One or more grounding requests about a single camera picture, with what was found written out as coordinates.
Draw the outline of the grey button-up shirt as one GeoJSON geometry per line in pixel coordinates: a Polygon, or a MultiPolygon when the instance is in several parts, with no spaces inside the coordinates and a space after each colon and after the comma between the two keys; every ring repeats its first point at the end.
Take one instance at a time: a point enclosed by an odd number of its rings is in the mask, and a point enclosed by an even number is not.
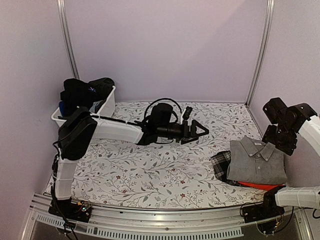
{"type": "Polygon", "coordinates": [[[228,180],[259,185],[282,185],[287,182],[285,153],[272,143],[244,136],[231,140],[228,180]]]}

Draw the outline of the black garment with logo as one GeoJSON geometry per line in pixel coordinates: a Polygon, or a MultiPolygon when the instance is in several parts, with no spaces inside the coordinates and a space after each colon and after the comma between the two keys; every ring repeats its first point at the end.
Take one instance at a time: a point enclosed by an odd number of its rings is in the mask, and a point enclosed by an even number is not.
{"type": "Polygon", "coordinates": [[[99,100],[99,94],[94,86],[76,78],[69,78],[63,82],[64,90],[60,93],[60,101],[65,104],[65,117],[78,109],[90,109],[99,100]]]}

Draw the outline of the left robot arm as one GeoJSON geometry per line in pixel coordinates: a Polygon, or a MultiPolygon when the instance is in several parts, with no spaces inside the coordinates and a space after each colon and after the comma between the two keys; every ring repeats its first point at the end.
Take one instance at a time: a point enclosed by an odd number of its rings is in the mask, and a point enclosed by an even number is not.
{"type": "Polygon", "coordinates": [[[58,130],[58,140],[53,143],[57,154],[52,165],[54,184],[51,188],[52,204],[63,216],[74,213],[71,187],[79,160],[85,155],[94,136],[124,141],[138,146],[155,144],[159,138],[187,144],[209,134],[209,130],[197,120],[189,122],[192,107],[180,110],[161,100],[147,107],[141,121],[124,121],[97,116],[87,107],[77,107],[58,130]]]}

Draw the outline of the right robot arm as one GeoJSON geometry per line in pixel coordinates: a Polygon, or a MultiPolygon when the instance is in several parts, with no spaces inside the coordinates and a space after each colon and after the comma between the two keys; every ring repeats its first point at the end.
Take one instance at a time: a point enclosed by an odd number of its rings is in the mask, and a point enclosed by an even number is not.
{"type": "Polygon", "coordinates": [[[320,117],[307,103],[287,106],[279,97],[271,98],[263,112],[270,121],[264,136],[265,143],[287,155],[285,166],[289,173],[286,186],[264,194],[258,213],[269,218],[280,207],[320,208],[320,182],[316,170],[320,165],[320,117]]]}

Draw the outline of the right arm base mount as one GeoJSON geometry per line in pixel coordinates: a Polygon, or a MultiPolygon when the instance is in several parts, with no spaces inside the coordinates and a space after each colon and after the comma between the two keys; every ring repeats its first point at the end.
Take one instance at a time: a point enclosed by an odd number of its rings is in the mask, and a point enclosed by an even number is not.
{"type": "Polygon", "coordinates": [[[263,235],[274,235],[282,223],[285,209],[271,203],[244,203],[239,214],[245,223],[256,223],[256,227],[263,235]]]}

